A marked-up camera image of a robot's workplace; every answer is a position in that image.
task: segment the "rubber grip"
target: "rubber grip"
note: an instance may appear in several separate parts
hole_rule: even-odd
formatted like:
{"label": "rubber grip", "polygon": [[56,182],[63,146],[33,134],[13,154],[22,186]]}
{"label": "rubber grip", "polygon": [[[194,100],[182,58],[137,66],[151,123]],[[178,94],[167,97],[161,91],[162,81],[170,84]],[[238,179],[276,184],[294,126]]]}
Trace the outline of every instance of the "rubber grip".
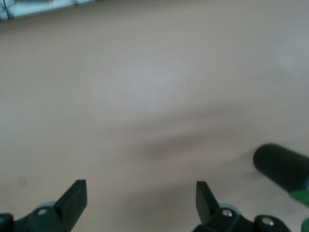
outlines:
{"label": "rubber grip", "polygon": [[309,158],[276,144],[266,144],[253,156],[257,170],[288,193],[309,191]]}

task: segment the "silver bolt head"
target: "silver bolt head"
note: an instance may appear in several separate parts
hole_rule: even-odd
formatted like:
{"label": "silver bolt head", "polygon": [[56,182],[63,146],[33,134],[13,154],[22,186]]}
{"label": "silver bolt head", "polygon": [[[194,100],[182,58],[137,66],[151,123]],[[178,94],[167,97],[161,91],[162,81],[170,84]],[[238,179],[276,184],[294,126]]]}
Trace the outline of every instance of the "silver bolt head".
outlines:
{"label": "silver bolt head", "polygon": [[271,220],[270,218],[268,217],[264,217],[262,218],[262,222],[268,226],[273,226],[274,225],[274,221]]}
{"label": "silver bolt head", "polygon": [[47,213],[47,209],[40,209],[39,211],[38,211],[38,215],[40,216],[40,215],[44,215],[44,214],[46,214]]}
{"label": "silver bolt head", "polygon": [[222,213],[223,213],[223,215],[226,216],[226,217],[231,217],[231,216],[233,216],[232,211],[230,211],[229,209],[224,209],[224,210],[222,211]]}

